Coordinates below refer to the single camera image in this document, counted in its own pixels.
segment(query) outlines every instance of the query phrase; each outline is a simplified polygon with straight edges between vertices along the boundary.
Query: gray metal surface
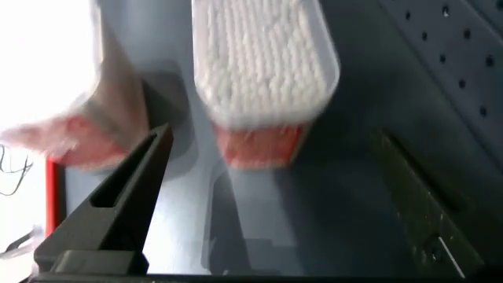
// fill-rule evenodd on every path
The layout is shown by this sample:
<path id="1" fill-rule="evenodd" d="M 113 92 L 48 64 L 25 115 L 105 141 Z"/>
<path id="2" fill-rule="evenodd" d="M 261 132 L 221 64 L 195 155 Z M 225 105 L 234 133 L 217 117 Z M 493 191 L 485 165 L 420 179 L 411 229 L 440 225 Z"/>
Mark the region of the gray metal surface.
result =
<path id="1" fill-rule="evenodd" d="M 103 1 L 146 81 L 152 123 L 174 128 L 144 249 L 150 273 L 416 276 L 370 152 L 374 127 L 390 127 L 467 186 L 503 181 L 377 0 L 321 3 L 340 87 L 293 166 L 238 172 L 221 161 L 193 85 L 190 1 Z M 68 169 L 68 211 L 102 177 Z M 489 195 L 476 197 L 496 204 Z"/>
<path id="2" fill-rule="evenodd" d="M 503 170 L 503 2 L 381 2 Z"/>

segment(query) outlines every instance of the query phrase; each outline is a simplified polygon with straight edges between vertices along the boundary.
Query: cable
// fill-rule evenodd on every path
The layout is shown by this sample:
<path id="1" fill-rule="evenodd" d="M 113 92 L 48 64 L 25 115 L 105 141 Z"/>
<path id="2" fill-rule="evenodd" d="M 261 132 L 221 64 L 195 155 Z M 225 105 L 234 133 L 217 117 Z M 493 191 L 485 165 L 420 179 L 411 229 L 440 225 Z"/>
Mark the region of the cable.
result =
<path id="1" fill-rule="evenodd" d="M 31 167 L 33 166 L 33 162 L 28 164 L 28 155 L 26 155 L 26 159 L 24 160 L 24 166 L 23 168 L 19 170 L 12 170 L 12 156 L 9 157 L 9 171 L 4 169 L 4 161 L 5 161 L 5 156 L 6 156 L 6 147 L 4 145 L 0 145 L 0 172 L 5 173 L 5 174 L 15 174 L 21 172 L 21 176 L 19 177 L 19 180 L 17 181 L 16 187 L 14 190 L 10 193 L 3 193 L 0 192 L 0 195 L 4 197 L 11 197 L 14 195 L 14 193 L 17 192 L 17 190 L 20 188 L 21 183 L 23 182 L 24 176 L 30 171 Z"/>

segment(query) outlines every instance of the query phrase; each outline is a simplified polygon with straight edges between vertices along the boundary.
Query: perforated metal panel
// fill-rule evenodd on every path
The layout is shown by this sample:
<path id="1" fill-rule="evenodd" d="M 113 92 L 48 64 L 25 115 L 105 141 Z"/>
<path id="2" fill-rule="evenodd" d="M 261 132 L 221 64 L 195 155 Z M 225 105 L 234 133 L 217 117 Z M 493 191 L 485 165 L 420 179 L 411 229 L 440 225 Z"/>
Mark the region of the perforated metal panel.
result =
<path id="1" fill-rule="evenodd" d="M 503 0 L 381 4 L 502 169 Z"/>

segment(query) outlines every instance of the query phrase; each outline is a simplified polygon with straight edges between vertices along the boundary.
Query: clear plastic container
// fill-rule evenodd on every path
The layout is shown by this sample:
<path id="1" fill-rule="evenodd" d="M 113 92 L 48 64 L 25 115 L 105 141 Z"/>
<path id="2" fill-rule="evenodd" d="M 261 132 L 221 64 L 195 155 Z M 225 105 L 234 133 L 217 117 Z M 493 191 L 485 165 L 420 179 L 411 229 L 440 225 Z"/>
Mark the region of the clear plastic container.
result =
<path id="1" fill-rule="evenodd" d="M 0 46 L 9 96 L 0 142 L 105 169 L 147 135 L 141 81 L 94 0 L 30 2 L 29 10 L 2 2 L 0 35 L 10 43 Z"/>
<path id="2" fill-rule="evenodd" d="M 317 0 L 193 0 L 194 81 L 226 162 L 288 165 L 340 77 Z"/>

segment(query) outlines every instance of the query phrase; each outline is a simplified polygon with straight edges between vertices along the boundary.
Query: red edge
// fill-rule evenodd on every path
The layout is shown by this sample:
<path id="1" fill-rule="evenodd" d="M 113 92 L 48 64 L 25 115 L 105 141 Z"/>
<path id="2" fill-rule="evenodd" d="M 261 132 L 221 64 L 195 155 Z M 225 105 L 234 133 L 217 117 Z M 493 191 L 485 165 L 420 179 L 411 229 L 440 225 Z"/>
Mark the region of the red edge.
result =
<path id="1" fill-rule="evenodd" d="M 51 160 L 46 161 L 46 237 L 58 225 L 57 211 L 57 164 Z"/>

